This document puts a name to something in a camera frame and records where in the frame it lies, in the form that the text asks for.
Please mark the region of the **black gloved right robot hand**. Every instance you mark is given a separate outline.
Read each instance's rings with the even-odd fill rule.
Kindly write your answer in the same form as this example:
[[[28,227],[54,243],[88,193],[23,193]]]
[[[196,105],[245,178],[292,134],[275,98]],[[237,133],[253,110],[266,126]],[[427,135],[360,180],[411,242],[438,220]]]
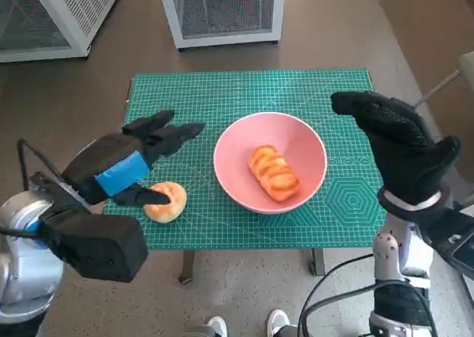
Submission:
[[[461,150],[456,136],[434,141],[415,108],[374,92],[336,92],[333,111],[352,116],[366,134],[384,188],[417,205],[434,196]]]

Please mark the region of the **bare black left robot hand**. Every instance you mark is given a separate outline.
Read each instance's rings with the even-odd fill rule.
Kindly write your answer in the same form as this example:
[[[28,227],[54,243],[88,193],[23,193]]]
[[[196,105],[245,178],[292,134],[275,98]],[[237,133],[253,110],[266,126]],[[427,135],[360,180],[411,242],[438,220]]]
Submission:
[[[169,204],[169,194],[147,189],[139,182],[160,157],[177,153],[205,126],[202,122],[175,126],[170,123],[173,117],[172,110],[162,110],[96,139],[75,156],[61,177],[88,204],[108,198],[128,207]]]

